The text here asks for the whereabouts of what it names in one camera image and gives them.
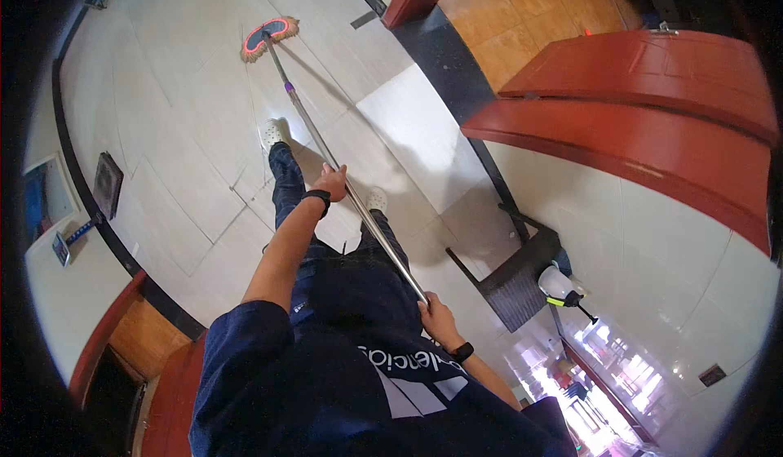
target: person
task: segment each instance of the person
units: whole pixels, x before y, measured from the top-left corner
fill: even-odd
[[[346,167],[324,164],[305,193],[286,128],[270,119],[261,133],[276,233],[206,335],[193,455],[576,455],[559,410],[520,413],[449,308],[427,293],[427,309],[364,224],[346,255],[315,237]],[[366,205],[407,265],[385,193]]]

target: wooden floor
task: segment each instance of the wooden floor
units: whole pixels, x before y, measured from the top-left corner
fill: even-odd
[[[642,26],[627,0],[440,0],[497,92],[549,42]]]

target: mop handle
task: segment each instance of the mop handle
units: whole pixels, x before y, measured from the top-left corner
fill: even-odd
[[[286,76],[286,71],[283,70],[283,66],[280,64],[280,60],[277,58],[277,54],[275,53],[275,48],[272,45],[272,41],[269,39],[269,32],[263,31],[261,33],[261,36],[264,38],[264,43],[266,44],[267,49],[269,49],[269,53],[272,55],[272,59],[275,60],[275,66],[277,67],[277,70],[280,73],[280,78],[283,79],[283,83],[285,85],[286,92],[288,93],[288,97],[291,99],[291,103],[296,108],[301,119],[305,121],[305,127],[307,127],[308,131],[310,132],[310,135],[316,141],[316,144],[318,145],[318,149],[321,151],[321,156],[327,160],[329,166],[331,166],[334,169],[339,169],[340,165],[338,165],[338,161],[334,158],[331,151],[329,151],[329,149],[327,148],[327,143],[325,143],[323,141],[323,138],[321,138],[321,134],[318,132],[318,129],[316,129],[316,125],[312,123],[312,119],[310,119],[310,116],[305,110],[305,107],[301,104],[301,100],[299,100],[299,96],[296,94],[294,85],[292,85],[291,82],[288,81],[288,77]],[[369,213],[367,207],[358,198],[356,194],[356,190],[354,190],[353,185],[351,185],[350,180],[348,180],[347,178],[345,179],[345,188],[347,190],[347,196],[351,199],[351,202],[353,202],[353,206],[356,207],[356,210],[358,211],[358,215],[362,217],[362,220],[364,221],[364,224],[367,226],[367,229],[369,229],[369,232],[372,233],[372,235],[375,236],[375,238],[378,240],[380,245],[383,247],[383,249],[386,251],[388,256],[391,258],[391,261],[394,262],[394,265],[397,266],[397,269],[400,271],[401,274],[403,274],[406,281],[408,281],[410,286],[413,287],[419,299],[423,300],[425,302],[425,305],[429,307],[430,301],[425,295],[425,291],[421,288],[421,286],[419,286],[418,282],[416,282],[414,276],[410,274],[410,271],[408,271],[408,267],[405,265],[405,263],[403,263],[402,259],[400,259],[399,255],[397,255],[397,252],[392,247],[391,243],[386,239],[386,236],[384,236],[383,231],[381,231],[380,227],[378,227],[378,223],[375,222],[375,218],[373,217],[372,214]]]

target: black wristwatch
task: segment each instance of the black wristwatch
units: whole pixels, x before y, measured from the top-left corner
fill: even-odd
[[[469,344],[468,342],[465,342],[465,345],[457,348],[451,354],[451,356],[456,361],[456,363],[462,364],[462,362],[466,361],[467,358],[472,354],[473,354],[473,345]]]
[[[332,195],[328,191],[325,191],[325,190],[310,190],[310,191],[305,192],[305,194],[301,197],[302,200],[304,200],[305,197],[318,197],[321,200],[323,200],[324,208],[323,208],[323,214],[321,214],[321,219],[323,219],[324,217],[327,216],[327,212],[329,211],[329,204],[332,203],[330,201],[330,198],[332,197]]]

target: chair leg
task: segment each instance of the chair leg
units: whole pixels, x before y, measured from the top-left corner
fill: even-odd
[[[451,248],[446,248],[445,252],[446,252],[447,255],[451,256],[451,259],[454,260],[454,263],[456,264],[456,266],[458,266],[460,268],[460,270],[462,270],[462,273],[465,274],[465,277],[467,277],[467,279],[470,280],[473,283],[474,286],[478,287],[478,284],[480,282],[478,280],[476,280],[476,277],[474,277],[473,274],[471,273],[471,271],[469,271],[467,269],[467,266],[465,266],[465,264],[462,263],[462,261],[459,258],[457,258],[457,256],[451,250]]]

